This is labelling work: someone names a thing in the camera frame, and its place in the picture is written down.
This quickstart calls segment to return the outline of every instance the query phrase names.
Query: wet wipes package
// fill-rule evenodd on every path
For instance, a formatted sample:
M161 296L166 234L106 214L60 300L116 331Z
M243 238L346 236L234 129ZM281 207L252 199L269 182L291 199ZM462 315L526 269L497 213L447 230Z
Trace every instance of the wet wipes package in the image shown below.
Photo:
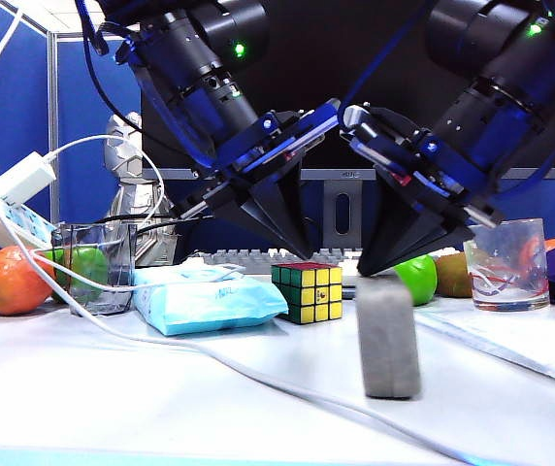
M166 283L133 293L135 307L166 336L258 325L288 312L271 283L224 266L137 269L134 283Z

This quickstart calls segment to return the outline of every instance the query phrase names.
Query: glass cup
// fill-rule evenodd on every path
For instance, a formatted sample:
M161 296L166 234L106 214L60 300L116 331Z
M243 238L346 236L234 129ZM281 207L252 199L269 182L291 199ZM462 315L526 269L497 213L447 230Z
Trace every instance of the glass cup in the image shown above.
M474 305L483 311L528 311L549 304L541 218L470 227L463 244Z
M63 223L51 233L54 260L83 277L109 286L130 285L135 268L136 225ZM105 291L55 270L55 279L95 315L131 309L131 291Z

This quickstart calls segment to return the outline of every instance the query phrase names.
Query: gray sponge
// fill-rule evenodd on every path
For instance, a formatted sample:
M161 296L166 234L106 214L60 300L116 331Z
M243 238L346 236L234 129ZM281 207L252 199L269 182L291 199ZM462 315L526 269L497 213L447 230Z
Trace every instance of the gray sponge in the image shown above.
M411 295L397 279L358 279L357 324L366 395L410 398L420 392Z

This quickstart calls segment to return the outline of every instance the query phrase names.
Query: table surface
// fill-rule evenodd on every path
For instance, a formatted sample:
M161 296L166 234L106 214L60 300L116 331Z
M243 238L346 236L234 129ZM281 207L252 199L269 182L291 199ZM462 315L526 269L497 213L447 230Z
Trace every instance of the table surface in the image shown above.
M367 398L355 313L345 302L340 320L274 319L186 338L456 449L555 464L555 380L418 325L421 394ZM104 319L157 335L137 313ZM0 448L88 451L82 464L106 453L140 456L142 464L453 464L363 416L275 391L196 352L127 343L53 305L0 317Z

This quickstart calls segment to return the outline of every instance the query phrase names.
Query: white power strip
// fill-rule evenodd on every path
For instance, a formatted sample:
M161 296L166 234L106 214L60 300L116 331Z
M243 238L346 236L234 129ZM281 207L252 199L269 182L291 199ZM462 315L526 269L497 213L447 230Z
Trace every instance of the white power strip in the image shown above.
M50 248L51 231L55 229L51 223L25 205L11 207L0 199L0 206L4 209L6 218L15 232L26 245L34 248ZM14 243L0 222L0 248Z

